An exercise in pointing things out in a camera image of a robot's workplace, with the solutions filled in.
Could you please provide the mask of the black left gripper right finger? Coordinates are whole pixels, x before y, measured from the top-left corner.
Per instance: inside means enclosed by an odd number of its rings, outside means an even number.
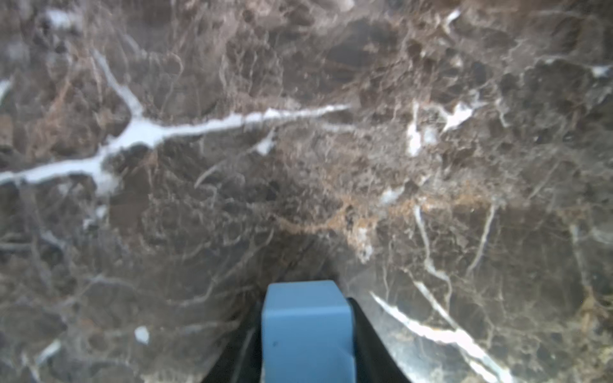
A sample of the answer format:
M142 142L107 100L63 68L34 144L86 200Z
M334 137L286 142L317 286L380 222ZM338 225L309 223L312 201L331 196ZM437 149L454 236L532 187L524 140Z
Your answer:
M354 298L348 298L353 313L354 357L358 383L411 383L386 349L375 328Z

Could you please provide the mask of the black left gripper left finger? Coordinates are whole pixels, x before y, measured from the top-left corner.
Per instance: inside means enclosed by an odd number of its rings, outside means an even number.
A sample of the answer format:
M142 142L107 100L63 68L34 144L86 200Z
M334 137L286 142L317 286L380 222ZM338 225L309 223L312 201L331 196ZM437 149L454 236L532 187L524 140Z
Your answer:
M202 383L260 382L263 368L262 308L260 302L252 306Z

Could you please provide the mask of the light blue block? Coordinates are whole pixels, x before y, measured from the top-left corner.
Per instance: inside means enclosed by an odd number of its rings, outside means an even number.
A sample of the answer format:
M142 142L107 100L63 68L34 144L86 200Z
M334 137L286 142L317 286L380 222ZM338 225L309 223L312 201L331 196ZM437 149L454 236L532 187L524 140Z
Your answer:
M353 312L332 280L269 285L262 349L266 382L357 381Z

